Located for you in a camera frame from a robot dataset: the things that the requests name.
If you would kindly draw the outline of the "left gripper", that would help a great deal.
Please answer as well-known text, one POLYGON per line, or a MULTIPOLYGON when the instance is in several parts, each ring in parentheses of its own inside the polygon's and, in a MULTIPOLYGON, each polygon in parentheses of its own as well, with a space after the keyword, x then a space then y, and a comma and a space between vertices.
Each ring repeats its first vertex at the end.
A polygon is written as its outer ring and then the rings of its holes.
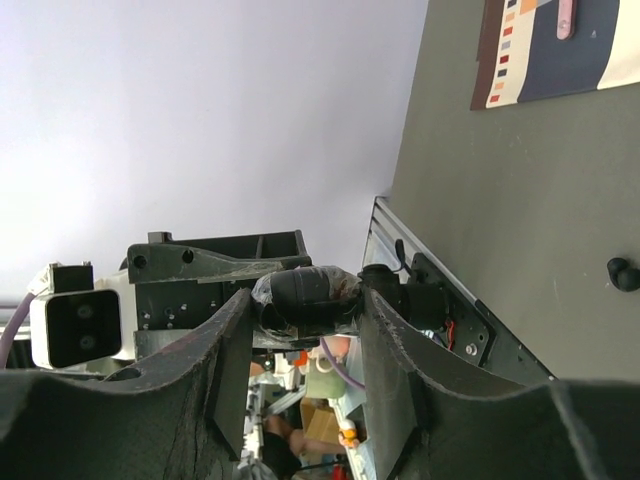
MULTIPOLYGON (((139 360, 177 341, 211 318, 238 290, 272 272, 306 267, 312 259, 302 232, 133 244, 127 250, 134 285, 139 360)), ((311 350, 316 340, 283 340, 255 330, 252 354, 311 350)))

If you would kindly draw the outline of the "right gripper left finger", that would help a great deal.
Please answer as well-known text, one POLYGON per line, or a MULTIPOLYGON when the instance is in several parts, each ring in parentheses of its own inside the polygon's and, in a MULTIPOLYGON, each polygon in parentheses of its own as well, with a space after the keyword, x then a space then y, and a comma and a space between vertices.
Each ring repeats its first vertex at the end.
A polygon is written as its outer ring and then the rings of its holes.
POLYGON ((229 479, 242 448, 251 295, 104 380, 1 375, 5 479, 229 479))

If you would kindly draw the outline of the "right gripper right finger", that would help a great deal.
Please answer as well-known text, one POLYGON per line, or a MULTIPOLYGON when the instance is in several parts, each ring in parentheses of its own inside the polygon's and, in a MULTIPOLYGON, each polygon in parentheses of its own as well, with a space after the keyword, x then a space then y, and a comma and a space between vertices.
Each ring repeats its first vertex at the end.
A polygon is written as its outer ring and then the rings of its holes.
POLYGON ((360 337, 367 434, 381 479, 635 479, 639 388, 523 386, 407 324, 376 291, 360 337))

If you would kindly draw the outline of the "black earbud case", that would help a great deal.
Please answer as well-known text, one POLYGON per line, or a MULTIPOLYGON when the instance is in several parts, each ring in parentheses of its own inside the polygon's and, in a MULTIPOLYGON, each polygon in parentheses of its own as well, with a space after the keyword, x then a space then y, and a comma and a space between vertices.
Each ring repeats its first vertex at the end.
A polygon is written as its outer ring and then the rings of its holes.
POLYGON ((251 292, 260 329, 289 342, 357 331, 361 279, 336 266, 269 273, 251 292))

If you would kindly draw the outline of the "black earbud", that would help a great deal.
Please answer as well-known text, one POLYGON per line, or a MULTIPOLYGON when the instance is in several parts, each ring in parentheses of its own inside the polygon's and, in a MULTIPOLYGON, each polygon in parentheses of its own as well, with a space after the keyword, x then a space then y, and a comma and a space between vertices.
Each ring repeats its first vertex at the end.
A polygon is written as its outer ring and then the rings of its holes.
POLYGON ((640 288, 640 271, 627 259, 614 257, 607 262, 607 271, 612 285, 625 293, 640 288))

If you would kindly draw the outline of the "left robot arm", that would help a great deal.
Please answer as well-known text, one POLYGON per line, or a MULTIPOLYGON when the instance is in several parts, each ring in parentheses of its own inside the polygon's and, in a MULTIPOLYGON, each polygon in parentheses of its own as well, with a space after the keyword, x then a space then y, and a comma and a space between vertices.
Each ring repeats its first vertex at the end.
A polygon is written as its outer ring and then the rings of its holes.
POLYGON ((120 268, 134 290, 137 359, 182 342, 239 291, 254 297, 257 355, 309 350, 324 336, 355 334, 365 289, 420 328, 439 329, 446 319, 442 282, 427 283, 407 264, 401 268, 408 282, 382 263, 358 274, 316 265, 299 230, 201 239, 151 232, 128 248, 120 268))

